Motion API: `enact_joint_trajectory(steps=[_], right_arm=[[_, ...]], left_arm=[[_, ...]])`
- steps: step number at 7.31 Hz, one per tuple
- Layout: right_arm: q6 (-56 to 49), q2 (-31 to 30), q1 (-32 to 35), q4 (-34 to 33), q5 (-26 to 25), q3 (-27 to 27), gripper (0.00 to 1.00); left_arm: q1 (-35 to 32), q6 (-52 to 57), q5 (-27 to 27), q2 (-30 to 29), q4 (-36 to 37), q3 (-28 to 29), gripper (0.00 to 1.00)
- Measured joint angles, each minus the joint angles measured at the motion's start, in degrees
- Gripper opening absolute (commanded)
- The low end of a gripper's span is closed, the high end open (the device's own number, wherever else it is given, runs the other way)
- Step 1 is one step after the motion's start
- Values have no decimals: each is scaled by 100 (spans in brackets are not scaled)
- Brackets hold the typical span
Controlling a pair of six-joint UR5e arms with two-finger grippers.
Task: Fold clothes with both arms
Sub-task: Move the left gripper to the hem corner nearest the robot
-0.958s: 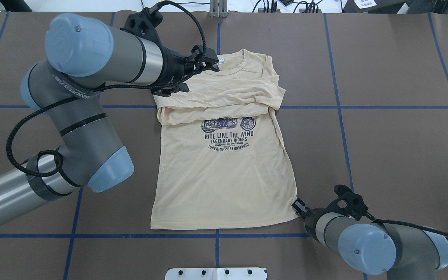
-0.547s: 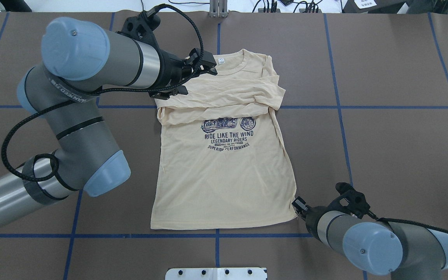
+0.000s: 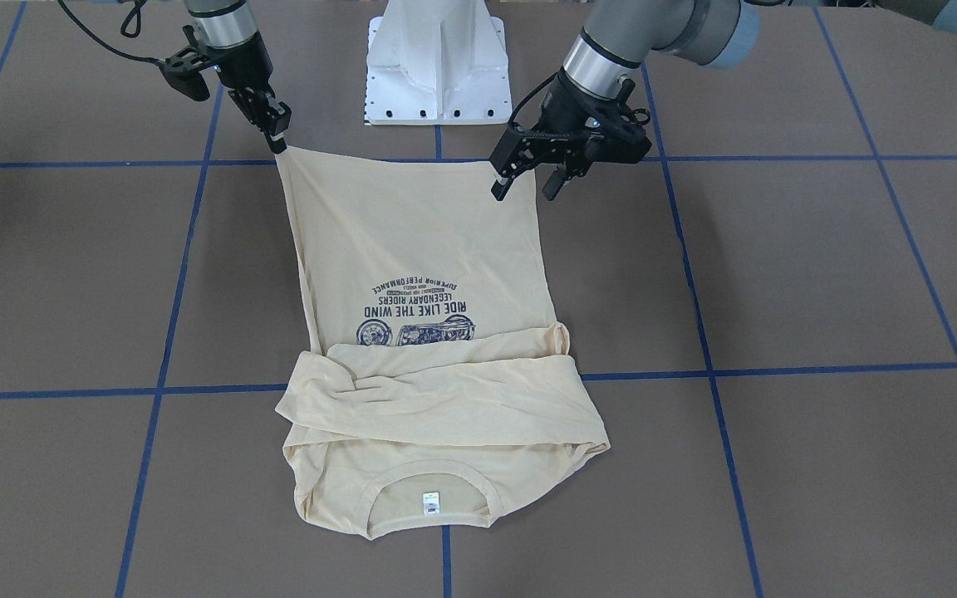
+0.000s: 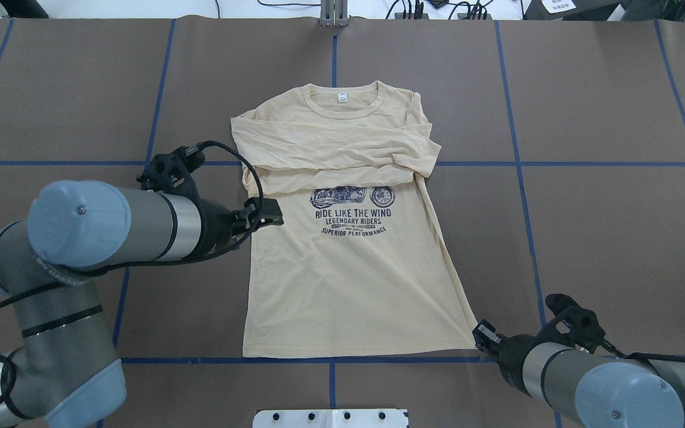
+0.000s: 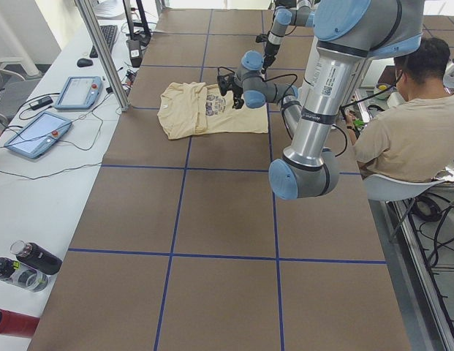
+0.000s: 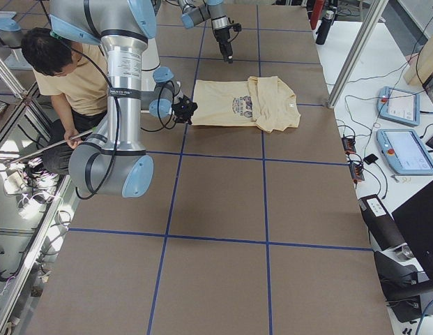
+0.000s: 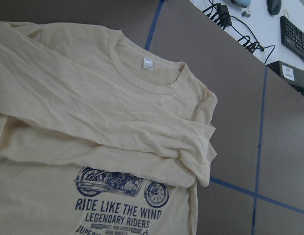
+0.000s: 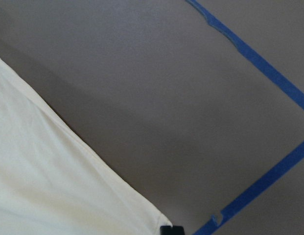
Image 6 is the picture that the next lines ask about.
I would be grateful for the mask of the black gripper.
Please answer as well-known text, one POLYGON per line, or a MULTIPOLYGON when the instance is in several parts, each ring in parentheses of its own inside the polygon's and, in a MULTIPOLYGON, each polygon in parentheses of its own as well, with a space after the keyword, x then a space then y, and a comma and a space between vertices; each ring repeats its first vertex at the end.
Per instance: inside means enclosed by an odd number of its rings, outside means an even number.
POLYGON ((213 35, 218 42, 220 53, 223 56, 224 62, 228 62, 229 64, 233 63, 233 49, 231 42, 241 31, 242 26, 240 23, 232 23, 228 27, 213 30, 213 35), (233 29, 234 32, 236 32, 236 35, 233 38, 230 37, 230 29, 233 29))
POLYGON ((172 105, 174 122, 177 124, 192 124, 192 116, 197 109, 197 104, 187 96, 178 99, 178 103, 172 105))

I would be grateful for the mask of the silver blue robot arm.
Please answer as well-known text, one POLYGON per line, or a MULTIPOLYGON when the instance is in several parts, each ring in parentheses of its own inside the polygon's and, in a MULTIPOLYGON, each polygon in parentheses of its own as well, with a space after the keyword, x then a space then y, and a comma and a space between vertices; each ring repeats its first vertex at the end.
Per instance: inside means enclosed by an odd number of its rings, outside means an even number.
POLYGON ((223 61, 233 63, 233 49, 231 42, 242 31, 239 22, 231 20, 226 13, 223 0, 202 1, 178 1, 182 11, 181 20, 186 29, 196 27, 206 21, 211 22, 213 36, 218 42, 223 61))
POLYGON ((141 142, 142 109, 189 124, 197 104, 185 96, 168 67, 154 70, 152 91, 142 89, 142 57, 156 35, 150 1, 51 1, 52 35, 99 45, 107 59, 107 115, 72 153, 69 175, 80 199, 96 194, 140 197, 153 176, 141 142))

